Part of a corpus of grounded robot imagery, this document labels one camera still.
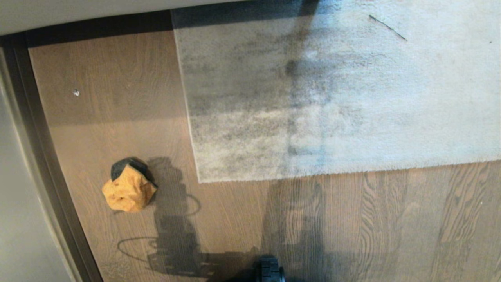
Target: dark sponge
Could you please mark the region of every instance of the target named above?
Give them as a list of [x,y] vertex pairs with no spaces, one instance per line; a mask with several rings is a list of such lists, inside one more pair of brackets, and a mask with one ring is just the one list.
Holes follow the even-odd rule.
[[111,166],[111,180],[114,181],[115,179],[120,177],[120,175],[122,174],[122,171],[124,170],[124,168],[127,165],[130,165],[131,167],[135,168],[137,171],[139,171],[143,175],[146,175],[146,172],[148,170],[148,166],[145,165],[139,159],[134,158],[134,157],[125,158],[123,160],[119,160],[118,162],[114,163]]

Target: white rug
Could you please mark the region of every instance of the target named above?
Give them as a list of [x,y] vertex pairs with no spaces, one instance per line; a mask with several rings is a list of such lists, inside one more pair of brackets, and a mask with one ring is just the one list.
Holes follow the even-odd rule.
[[199,181],[501,159],[499,11],[498,0],[174,10]]

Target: dark streak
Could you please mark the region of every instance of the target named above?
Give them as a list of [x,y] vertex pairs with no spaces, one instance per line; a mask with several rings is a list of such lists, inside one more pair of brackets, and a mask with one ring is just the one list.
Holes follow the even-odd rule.
[[387,24],[385,24],[384,22],[376,19],[374,16],[372,15],[369,15],[369,17],[377,22],[380,22],[382,24],[384,24],[384,26],[386,26],[387,28],[389,28],[390,30],[392,30],[394,33],[396,33],[398,36],[400,36],[400,38],[402,38],[403,40],[407,41],[407,39],[405,39],[405,37],[403,37],[402,35],[400,35],[400,33],[396,32],[393,28],[389,27]]

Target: wood grain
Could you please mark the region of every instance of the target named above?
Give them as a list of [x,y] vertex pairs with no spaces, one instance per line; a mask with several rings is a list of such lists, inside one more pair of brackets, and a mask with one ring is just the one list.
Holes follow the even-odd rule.
[[[199,184],[172,31],[30,55],[104,281],[223,281],[265,253],[293,282],[499,281],[501,162]],[[110,210],[100,191],[128,156],[159,186],[138,214]]]

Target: wooden floor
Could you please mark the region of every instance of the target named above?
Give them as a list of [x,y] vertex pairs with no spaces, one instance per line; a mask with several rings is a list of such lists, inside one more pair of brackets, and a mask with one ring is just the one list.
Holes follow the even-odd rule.
[[[265,253],[291,282],[501,281],[501,162],[199,184],[172,30],[30,56],[104,281],[223,281]],[[128,156],[159,185],[137,214],[100,190]]]

